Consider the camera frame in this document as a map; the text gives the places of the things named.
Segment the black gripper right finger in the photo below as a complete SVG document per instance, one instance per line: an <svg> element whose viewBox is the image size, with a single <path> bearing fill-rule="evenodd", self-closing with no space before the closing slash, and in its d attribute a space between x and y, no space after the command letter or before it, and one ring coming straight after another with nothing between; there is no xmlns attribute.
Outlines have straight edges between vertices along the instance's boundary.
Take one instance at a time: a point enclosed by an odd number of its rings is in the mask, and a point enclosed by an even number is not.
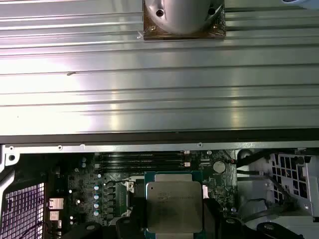
<svg viewBox="0 0 319 239"><path fill-rule="evenodd" d="M207 239L282 239L283 233L272 223L251 229L238 218L224 217L215 199L203 199L203 230Z"/></svg>

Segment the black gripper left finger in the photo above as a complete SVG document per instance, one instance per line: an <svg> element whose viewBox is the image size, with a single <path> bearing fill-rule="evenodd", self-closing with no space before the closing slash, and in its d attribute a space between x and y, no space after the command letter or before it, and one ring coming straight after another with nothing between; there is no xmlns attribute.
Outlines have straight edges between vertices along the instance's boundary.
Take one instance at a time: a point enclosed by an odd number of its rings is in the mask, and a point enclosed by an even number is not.
<svg viewBox="0 0 319 239"><path fill-rule="evenodd" d="M64 234L65 239L144 239L147 227L145 198L135 198L130 216L117 219L114 225L87 222Z"/></svg>

